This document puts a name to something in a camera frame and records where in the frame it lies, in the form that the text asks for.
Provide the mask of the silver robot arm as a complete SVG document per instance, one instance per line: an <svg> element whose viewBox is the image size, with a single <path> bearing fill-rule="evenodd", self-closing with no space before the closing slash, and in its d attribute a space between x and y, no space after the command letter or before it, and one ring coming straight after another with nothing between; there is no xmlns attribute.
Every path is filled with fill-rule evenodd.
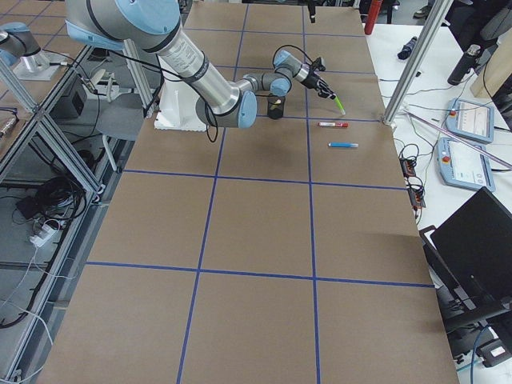
<svg viewBox="0 0 512 384"><path fill-rule="evenodd" d="M258 112L256 93L284 97L293 81L316 90L321 98L338 98L320 75L325 69L321 58L302 62L285 46L274 53L273 72L227 81L185 34L176 1L85 0L65 5L72 39L106 50L121 50L130 39L145 52L158 55L178 80L198 94L196 114L209 126L251 127Z"/></svg>

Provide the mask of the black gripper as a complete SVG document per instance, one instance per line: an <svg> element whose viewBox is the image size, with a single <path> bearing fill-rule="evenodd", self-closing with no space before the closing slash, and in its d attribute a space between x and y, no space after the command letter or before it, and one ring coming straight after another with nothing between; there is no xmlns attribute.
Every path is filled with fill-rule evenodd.
<svg viewBox="0 0 512 384"><path fill-rule="evenodd" d="M306 0L306 4L310 22L316 23L316 1ZM328 87L322 77L311 68L308 69L307 76L301 80L301 84L303 84L305 88L316 90L320 98L335 100L337 97L336 93Z"/></svg>

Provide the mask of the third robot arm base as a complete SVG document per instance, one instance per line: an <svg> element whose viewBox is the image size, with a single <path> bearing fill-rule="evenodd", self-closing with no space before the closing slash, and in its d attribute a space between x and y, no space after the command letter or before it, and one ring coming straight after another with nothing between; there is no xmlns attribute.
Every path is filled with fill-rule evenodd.
<svg viewBox="0 0 512 384"><path fill-rule="evenodd" d="M60 61L50 60L28 26L22 22L9 22L1 25L1 60L8 66L15 65L14 74L20 80L49 81Z"/></svg>

